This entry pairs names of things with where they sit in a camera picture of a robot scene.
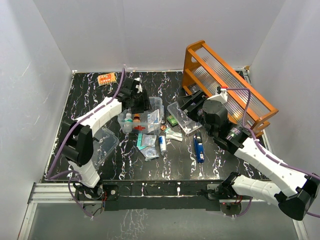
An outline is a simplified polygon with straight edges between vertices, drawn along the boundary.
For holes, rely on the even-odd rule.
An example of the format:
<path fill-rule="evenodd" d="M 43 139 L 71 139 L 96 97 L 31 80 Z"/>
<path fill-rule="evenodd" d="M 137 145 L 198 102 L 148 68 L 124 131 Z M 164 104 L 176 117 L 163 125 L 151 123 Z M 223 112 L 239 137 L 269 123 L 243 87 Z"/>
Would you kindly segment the blue white tube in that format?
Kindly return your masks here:
<path fill-rule="evenodd" d="M 160 148 L 160 152 L 162 154 L 167 152 L 167 144 L 166 144 L 166 138 L 164 135 L 160 135 L 158 137 L 158 142 L 159 142 L 159 148 Z"/>

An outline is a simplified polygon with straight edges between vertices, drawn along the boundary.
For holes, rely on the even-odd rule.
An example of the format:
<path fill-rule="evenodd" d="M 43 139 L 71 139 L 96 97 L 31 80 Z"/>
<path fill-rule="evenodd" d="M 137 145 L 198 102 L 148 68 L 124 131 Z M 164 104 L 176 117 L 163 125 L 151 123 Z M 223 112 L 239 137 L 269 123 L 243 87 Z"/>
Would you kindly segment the white blue gauze packet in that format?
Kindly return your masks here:
<path fill-rule="evenodd" d="M 147 115 L 147 123 L 148 123 L 147 132 L 148 133 L 158 130 L 159 124 L 160 124 L 159 119 L 160 119 L 159 109 L 156 109 L 155 111 Z"/>

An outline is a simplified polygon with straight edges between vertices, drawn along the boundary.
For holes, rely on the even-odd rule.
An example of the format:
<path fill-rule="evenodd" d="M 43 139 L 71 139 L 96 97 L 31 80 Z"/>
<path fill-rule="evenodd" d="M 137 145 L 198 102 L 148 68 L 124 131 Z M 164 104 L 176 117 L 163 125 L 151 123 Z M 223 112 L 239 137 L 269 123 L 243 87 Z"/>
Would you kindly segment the clear tray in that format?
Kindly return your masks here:
<path fill-rule="evenodd" d="M 167 106 L 167 111 L 174 117 L 186 136 L 192 134 L 202 127 L 199 122 L 195 122 L 190 119 L 187 114 L 180 109 L 177 102 L 169 104 Z"/>

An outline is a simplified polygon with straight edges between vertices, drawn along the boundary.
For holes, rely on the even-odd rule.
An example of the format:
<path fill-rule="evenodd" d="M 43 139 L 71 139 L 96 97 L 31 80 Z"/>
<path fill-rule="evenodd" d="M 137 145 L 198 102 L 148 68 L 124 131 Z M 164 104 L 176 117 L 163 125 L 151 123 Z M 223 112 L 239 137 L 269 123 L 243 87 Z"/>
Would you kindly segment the clear bag with tubing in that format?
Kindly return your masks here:
<path fill-rule="evenodd" d="M 142 149 L 140 152 L 145 157 L 144 160 L 146 162 L 147 161 L 151 161 L 153 159 L 157 159 L 159 157 L 159 153 L 158 153 L 158 151 L 156 150 L 155 147 L 149 146 L 149 147 L 146 147 L 146 148 Z"/>

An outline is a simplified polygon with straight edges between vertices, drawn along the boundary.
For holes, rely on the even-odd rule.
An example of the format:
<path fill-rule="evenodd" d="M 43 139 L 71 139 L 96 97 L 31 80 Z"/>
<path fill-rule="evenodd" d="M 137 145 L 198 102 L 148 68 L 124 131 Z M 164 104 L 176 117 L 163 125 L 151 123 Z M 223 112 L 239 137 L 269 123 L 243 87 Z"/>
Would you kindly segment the clear first aid box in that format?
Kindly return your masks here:
<path fill-rule="evenodd" d="M 132 131 L 130 133 L 132 133 L 132 134 L 151 134 L 151 135 L 159 135 L 160 134 L 161 125 L 162 125 L 161 122 L 164 118 L 163 100 L 160 97 L 150 96 L 149 101 L 150 101 L 150 105 L 151 105 L 151 110 L 140 113 L 140 121 L 141 121 L 140 125 L 136 129 L 132 127 Z M 158 128 L 158 130 L 155 130 L 153 132 L 148 133 L 148 120 L 147 120 L 148 114 L 154 112 L 157 109 L 159 109 L 159 111 L 160 111 L 159 128 Z M 117 121 L 120 125 L 122 132 L 123 132 L 123 128 L 124 128 L 124 119 L 126 117 L 127 112 L 130 112 L 132 114 L 132 120 L 133 120 L 134 114 L 131 112 L 130 109 L 125 109 L 117 117 Z"/>

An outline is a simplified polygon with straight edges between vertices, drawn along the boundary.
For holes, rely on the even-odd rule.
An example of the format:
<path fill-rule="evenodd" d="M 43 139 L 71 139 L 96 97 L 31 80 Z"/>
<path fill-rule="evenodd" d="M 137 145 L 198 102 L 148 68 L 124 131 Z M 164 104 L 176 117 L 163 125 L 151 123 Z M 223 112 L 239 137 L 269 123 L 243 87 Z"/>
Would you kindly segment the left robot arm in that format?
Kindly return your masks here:
<path fill-rule="evenodd" d="M 151 109 L 148 92 L 137 79 L 125 78 L 118 88 L 108 94 L 92 110 L 76 118 L 63 122 L 61 135 L 64 137 L 58 154 L 72 165 L 80 182 L 86 186 L 86 194 L 93 200 L 103 195 L 103 187 L 98 184 L 100 176 L 92 160 L 94 136 L 107 122 L 124 110 L 141 114 Z"/>

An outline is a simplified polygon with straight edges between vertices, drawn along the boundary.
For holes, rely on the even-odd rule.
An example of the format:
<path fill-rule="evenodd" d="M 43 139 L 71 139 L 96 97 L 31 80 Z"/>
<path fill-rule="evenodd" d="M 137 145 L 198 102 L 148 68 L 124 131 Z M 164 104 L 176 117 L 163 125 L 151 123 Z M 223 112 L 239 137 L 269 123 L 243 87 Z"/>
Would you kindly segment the brown orange medicine bottle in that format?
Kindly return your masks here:
<path fill-rule="evenodd" d="M 137 128 L 141 124 L 141 115 L 139 113 L 135 113 L 133 115 L 132 127 Z"/>

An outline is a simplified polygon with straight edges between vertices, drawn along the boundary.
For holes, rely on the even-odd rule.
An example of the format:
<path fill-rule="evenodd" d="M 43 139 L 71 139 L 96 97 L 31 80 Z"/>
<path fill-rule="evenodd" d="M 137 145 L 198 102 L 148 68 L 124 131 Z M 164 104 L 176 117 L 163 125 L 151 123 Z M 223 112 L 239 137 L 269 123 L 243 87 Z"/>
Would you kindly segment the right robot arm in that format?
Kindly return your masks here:
<path fill-rule="evenodd" d="M 245 123 L 231 122 L 224 105 L 228 90 L 218 87 L 216 95 L 211 97 L 199 90 L 181 97 L 178 105 L 190 119 L 205 128 L 216 145 L 251 164 L 269 180 L 251 179 L 232 172 L 219 186 L 207 190 L 207 195 L 230 199 L 248 196 L 277 206 L 294 220 L 303 220 L 311 214 L 309 208 L 318 196 L 320 177 L 286 164 L 265 149 Z"/>

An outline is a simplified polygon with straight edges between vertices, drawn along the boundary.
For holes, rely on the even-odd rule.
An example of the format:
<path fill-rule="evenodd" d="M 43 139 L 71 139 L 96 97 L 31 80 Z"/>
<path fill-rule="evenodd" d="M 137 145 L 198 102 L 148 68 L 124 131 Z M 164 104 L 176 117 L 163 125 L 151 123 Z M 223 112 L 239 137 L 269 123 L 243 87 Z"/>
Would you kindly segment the clear bag teal header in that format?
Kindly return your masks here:
<path fill-rule="evenodd" d="M 153 134 L 138 134 L 137 147 L 143 149 L 146 147 L 155 147 L 157 136 Z"/>

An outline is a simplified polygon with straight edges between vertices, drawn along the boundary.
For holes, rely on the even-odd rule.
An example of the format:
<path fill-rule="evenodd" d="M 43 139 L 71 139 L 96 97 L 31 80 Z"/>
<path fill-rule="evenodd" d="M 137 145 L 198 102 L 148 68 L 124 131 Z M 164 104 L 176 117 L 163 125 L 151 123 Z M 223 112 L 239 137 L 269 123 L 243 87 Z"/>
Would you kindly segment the white green small bottle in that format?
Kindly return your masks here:
<path fill-rule="evenodd" d="M 123 124 L 123 132 L 125 134 L 129 134 L 132 131 L 133 128 L 133 119 L 132 119 L 132 113 L 127 112 L 124 118 L 124 124 Z"/>

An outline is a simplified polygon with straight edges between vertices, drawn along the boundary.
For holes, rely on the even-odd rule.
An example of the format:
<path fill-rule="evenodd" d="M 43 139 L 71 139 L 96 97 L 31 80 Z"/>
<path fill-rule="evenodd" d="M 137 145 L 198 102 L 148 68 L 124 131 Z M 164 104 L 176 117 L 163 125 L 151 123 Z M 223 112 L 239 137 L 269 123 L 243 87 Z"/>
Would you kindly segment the white swab packet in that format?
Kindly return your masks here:
<path fill-rule="evenodd" d="M 180 132 L 173 131 L 170 127 L 168 127 L 164 132 L 165 137 L 169 140 L 175 140 L 178 142 L 183 141 L 183 134 Z"/>

